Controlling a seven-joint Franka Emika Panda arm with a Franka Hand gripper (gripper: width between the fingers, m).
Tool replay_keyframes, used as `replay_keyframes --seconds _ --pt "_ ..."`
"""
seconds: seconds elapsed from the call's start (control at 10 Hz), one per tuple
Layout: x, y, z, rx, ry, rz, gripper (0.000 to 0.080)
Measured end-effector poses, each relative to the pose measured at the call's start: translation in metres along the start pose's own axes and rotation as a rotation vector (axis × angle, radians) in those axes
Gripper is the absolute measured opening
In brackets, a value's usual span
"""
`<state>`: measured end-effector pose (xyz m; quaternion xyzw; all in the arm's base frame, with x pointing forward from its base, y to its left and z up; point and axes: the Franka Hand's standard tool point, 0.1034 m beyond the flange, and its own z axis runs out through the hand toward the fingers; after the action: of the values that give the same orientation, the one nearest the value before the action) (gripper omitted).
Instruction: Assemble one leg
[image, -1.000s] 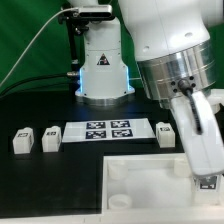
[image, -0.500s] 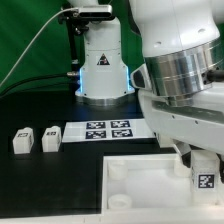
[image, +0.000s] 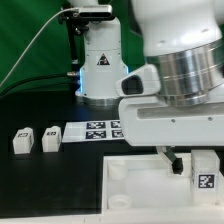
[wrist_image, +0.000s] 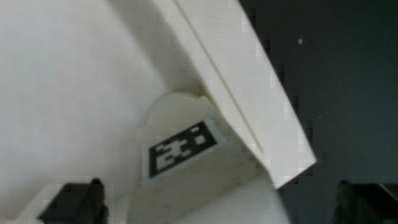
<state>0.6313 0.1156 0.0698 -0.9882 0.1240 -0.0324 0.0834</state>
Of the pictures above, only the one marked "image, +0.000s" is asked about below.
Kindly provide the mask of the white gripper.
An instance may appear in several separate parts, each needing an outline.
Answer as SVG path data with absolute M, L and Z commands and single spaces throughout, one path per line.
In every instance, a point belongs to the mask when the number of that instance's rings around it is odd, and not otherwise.
M 182 174 L 183 160 L 168 146 L 224 146 L 221 102 L 172 107 L 157 97 L 124 98 L 119 118 L 125 140 L 132 146 L 158 146 L 174 174 Z

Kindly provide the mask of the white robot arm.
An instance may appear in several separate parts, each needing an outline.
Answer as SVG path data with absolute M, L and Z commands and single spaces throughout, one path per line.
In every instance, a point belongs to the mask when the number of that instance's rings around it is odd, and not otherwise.
M 132 146 L 224 146 L 224 0 L 129 0 L 145 65 L 116 83 Z

